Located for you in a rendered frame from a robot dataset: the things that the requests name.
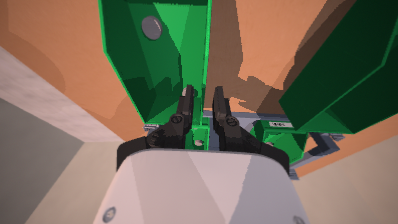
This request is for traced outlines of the green bin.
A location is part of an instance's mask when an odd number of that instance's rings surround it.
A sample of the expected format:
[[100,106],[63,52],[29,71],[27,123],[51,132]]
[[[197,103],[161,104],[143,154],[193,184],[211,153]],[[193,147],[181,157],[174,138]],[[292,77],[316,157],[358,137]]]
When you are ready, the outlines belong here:
[[288,154],[292,164],[303,158],[309,132],[295,131],[289,121],[258,120],[250,134],[259,142],[272,142]]
[[[192,126],[202,127],[212,0],[98,0],[98,7],[103,52],[143,123],[169,122],[192,85]],[[147,16],[162,24],[156,40],[142,30]]]
[[[202,127],[192,126],[189,133],[186,134],[185,149],[191,150],[208,150],[209,146],[209,132],[210,132],[210,121],[209,117],[203,117]],[[208,143],[207,143],[208,134]],[[196,140],[201,140],[202,145],[195,145]]]
[[279,100],[295,131],[356,134],[398,114],[397,29],[398,0],[357,0]]

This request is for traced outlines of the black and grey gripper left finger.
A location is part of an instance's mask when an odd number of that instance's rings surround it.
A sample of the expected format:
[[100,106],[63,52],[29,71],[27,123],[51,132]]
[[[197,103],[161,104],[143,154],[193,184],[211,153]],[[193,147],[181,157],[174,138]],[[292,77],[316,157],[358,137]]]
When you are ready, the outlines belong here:
[[193,108],[194,86],[187,85],[186,94],[179,97],[177,111],[170,116],[169,122],[154,130],[148,136],[119,145],[117,148],[116,173],[124,160],[137,151],[151,148],[185,149],[186,134],[192,129]]

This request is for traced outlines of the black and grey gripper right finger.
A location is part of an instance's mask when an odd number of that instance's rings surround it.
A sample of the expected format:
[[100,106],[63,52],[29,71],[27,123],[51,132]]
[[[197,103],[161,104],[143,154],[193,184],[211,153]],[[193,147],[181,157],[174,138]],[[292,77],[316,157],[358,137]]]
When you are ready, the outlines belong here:
[[[219,151],[246,152],[267,156],[279,162],[290,178],[290,160],[286,152],[259,140],[242,128],[232,116],[223,87],[215,87],[212,103],[213,130],[219,135]],[[227,113],[227,114],[226,114]]]

